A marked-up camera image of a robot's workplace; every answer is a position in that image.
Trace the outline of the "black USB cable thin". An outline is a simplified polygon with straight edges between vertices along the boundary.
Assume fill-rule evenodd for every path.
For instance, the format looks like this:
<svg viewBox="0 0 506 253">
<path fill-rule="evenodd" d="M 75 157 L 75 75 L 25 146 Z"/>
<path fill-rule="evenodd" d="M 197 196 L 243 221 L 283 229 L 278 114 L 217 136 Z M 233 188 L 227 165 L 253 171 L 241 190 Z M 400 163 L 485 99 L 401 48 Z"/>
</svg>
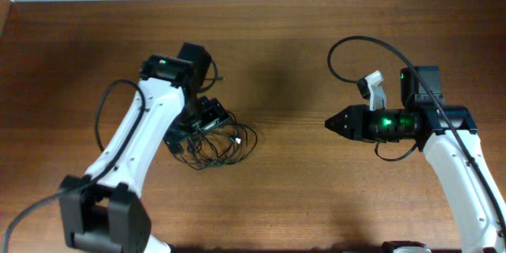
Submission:
<svg viewBox="0 0 506 253">
<path fill-rule="evenodd" d="M 259 142 L 257 132 L 232 121 L 196 139 L 183 142 L 183 153 L 171 153 L 180 163 L 201 171 L 237 165 L 249 158 Z"/>
</svg>

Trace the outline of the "black USB cable thick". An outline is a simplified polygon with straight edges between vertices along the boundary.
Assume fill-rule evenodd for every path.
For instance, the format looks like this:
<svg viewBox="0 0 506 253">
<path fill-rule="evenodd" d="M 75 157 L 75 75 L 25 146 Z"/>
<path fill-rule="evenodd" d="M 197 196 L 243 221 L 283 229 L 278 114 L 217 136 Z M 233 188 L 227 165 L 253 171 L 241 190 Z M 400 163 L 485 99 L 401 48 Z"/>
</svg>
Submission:
<svg viewBox="0 0 506 253">
<path fill-rule="evenodd" d="M 246 160 L 256 149 L 259 134 L 229 110 L 208 111 L 200 121 L 170 127 L 163 143 L 178 162 L 201 171 Z"/>
</svg>

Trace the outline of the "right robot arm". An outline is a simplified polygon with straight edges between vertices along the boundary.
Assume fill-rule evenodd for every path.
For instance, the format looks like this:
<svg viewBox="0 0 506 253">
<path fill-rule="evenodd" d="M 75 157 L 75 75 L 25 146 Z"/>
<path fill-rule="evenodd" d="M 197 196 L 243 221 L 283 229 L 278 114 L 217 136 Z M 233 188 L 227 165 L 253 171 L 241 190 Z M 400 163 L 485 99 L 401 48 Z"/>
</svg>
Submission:
<svg viewBox="0 0 506 253">
<path fill-rule="evenodd" d="M 325 122 L 353 141 L 380 145 L 413 140 L 444 190 L 464 252 L 505 250 L 505 202 L 486 165 L 467 108 L 445 103 L 436 66 L 400 72 L 401 109 L 388 109 L 380 72 L 357 83 L 368 104 L 350 105 Z"/>
</svg>

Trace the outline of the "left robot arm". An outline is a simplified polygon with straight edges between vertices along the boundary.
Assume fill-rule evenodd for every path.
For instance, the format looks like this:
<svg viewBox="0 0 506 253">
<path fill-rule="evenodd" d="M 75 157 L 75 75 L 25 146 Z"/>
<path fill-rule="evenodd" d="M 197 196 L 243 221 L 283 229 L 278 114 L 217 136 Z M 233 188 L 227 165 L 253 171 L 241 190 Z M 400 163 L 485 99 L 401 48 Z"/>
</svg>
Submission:
<svg viewBox="0 0 506 253">
<path fill-rule="evenodd" d="M 151 233 L 142 188 L 162 142 L 181 153 L 181 142 L 228 122 L 217 100 L 198 94 L 213 60 L 201 45 L 184 43 L 175 58 L 143 62 L 127 114 L 112 140 L 82 177 L 60 185 L 59 205 L 67 247 L 88 252 L 171 252 Z"/>
</svg>

